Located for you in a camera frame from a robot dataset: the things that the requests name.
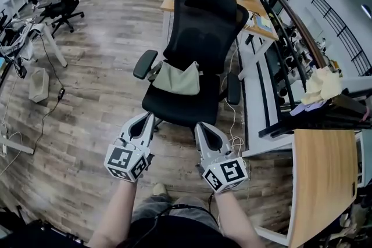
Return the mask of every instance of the black office chair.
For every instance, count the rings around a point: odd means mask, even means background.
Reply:
[[[63,23],[70,27],[71,33],[74,32],[74,27],[68,20],[77,15],[80,15],[82,18],[84,17],[84,12],[73,13],[78,5],[79,0],[61,0],[57,3],[49,3],[48,5],[40,6],[40,8],[45,8],[41,16],[50,17],[52,19],[61,16],[61,18],[52,23],[52,27],[54,28],[52,36],[54,36],[54,33]]]
[[[241,84],[229,73],[227,88],[220,94],[220,77],[231,44],[248,20],[248,11],[236,0],[175,0],[173,31],[164,50],[166,61],[185,70],[192,62],[199,64],[200,92],[179,95],[149,86],[142,107],[159,118],[190,127],[197,122],[215,124],[219,102],[227,98],[231,105],[240,102]],[[144,79],[158,53],[146,51],[135,66],[133,75]]]

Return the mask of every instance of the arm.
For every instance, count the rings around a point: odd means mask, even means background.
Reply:
[[[231,191],[217,193],[216,202],[224,235],[242,248],[264,248],[248,217]]]
[[[114,248],[127,239],[136,190],[137,183],[120,181],[101,223],[88,243],[88,247]]]

